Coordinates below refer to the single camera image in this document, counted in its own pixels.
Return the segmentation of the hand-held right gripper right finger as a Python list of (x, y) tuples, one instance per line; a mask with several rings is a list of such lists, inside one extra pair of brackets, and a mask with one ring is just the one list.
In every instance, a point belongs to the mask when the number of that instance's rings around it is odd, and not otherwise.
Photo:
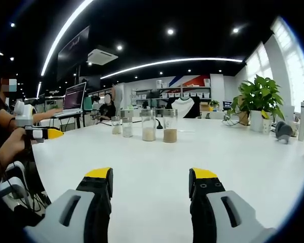
[(232, 190), (225, 190), (209, 170), (189, 170), (193, 242), (266, 242), (275, 234), (257, 219), (255, 209)]

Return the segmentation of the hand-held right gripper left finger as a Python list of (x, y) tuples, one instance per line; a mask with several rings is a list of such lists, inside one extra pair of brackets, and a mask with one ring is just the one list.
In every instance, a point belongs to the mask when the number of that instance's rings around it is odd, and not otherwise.
[(46, 209), (44, 218), (25, 232), (34, 242), (107, 242), (113, 169), (88, 172)]

